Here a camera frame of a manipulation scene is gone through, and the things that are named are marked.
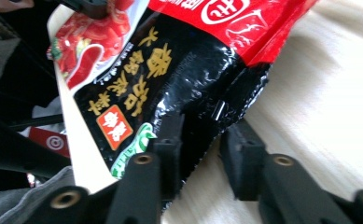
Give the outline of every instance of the plastic food bag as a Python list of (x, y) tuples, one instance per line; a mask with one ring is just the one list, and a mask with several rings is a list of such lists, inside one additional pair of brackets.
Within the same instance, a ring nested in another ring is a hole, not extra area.
[(291, 26), (314, 1), (109, 0), (75, 13), (51, 46), (111, 174), (183, 114), (181, 176), (244, 116)]

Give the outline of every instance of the crinkled plastic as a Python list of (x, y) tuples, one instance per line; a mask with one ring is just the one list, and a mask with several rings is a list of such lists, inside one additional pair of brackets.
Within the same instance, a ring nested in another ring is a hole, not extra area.
[(109, 0), (109, 16), (75, 13), (51, 53), (110, 172), (147, 150), (161, 120), (185, 116), (186, 178), (213, 139), (267, 83), (292, 24), (314, 1)]

